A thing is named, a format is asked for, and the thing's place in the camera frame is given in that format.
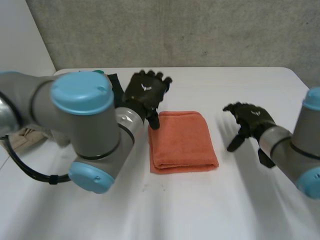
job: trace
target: gray wall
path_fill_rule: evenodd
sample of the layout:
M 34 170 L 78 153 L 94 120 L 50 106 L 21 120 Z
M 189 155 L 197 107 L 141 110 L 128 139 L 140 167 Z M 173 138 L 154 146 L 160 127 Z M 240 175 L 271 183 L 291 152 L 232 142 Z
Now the gray wall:
M 287 67 L 320 85 L 319 0 L 27 0 L 57 70 Z

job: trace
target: orange towel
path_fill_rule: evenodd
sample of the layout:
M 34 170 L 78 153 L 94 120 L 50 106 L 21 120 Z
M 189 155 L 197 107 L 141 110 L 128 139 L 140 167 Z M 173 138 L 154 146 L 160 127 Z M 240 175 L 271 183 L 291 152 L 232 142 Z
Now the orange towel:
M 150 172 L 204 172 L 219 166 L 206 120 L 196 111 L 163 111 L 160 128 L 148 129 Z

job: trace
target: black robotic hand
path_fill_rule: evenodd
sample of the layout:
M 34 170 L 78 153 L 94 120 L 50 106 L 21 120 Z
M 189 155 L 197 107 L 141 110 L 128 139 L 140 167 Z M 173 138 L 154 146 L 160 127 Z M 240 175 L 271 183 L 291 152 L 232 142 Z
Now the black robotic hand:
M 160 127 L 157 108 L 159 103 L 164 100 L 164 95 L 172 83 L 170 77 L 162 80 L 163 76 L 161 72 L 155 74 L 152 70 L 148 73 L 141 70 L 132 76 L 123 95 L 125 103 L 138 102 L 143 106 L 143 114 L 152 129 Z
M 259 142 L 261 135 L 267 129 L 276 126 L 270 114 L 260 106 L 237 102 L 229 104 L 223 111 L 231 112 L 236 119 L 236 123 L 240 124 L 238 134 L 227 147 L 228 152 L 237 150 L 245 139 L 249 137 L 254 137 Z M 272 160 L 261 149 L 258 150 L 258 157 L 260 163 L 267 168 L 275 166 Z

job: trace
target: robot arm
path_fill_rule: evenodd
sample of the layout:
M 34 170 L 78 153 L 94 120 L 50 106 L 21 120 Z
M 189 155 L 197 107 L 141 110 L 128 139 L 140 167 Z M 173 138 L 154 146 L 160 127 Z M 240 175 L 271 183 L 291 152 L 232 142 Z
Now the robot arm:
M 122 106 L 115 109 L 112 86 L 97 72 L 53 77 L 2 73 L 0 136 L 29 124 L 65 133 L 77 153 L 69 178 L 87 191 L 105 193 L 131 152 L 145 118 L 151 127 L 159 127 L 156 108 L 172 81 L 161 78 L 153 72 L 134 74 Z M 142 89 L 141 84 L 150 91 L 135 91 Z
M 293 135 L 277 126 L 261 107 L 230 104 L 224 110 L 235 116 L 241 125 L 241 132 L 228 150 L 235 151 L 245 138 L 256 138 L 261 164 L 268 168 L 277 166 L 302 193 L 312 199 L 320 199 L 319 93 L 320 88 L 307 93 Z

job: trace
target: white table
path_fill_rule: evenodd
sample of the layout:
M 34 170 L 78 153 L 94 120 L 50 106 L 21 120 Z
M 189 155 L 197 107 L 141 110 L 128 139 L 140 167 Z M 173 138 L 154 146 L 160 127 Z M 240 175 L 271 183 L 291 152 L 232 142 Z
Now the white table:
M 100 69 L 118 73 L 124 88 L 140 70 Z M 220 167 L 152 174 L 146 132 L 103 195 L 72 182 L 36 182 L 8 160 L 0 171 L 0 239 L 320 239 L 320 201 L 302 195 L 278 168 L 261 165 L 256 141 L 247 140 L 235 153 L 226 151 L 238 126 L 231 114 L 222 112 L 225 105 L 241 101 L 263 106 L 278 125 L 292 131 L 308 90 L 300 79 L 278 67 L 153 69 L 173 79 L 159 111 L 200 112 Z M 43 173 L 64 174 L 75 156 L 71 146 L 60 149 L 46 141 L 22 159 Z

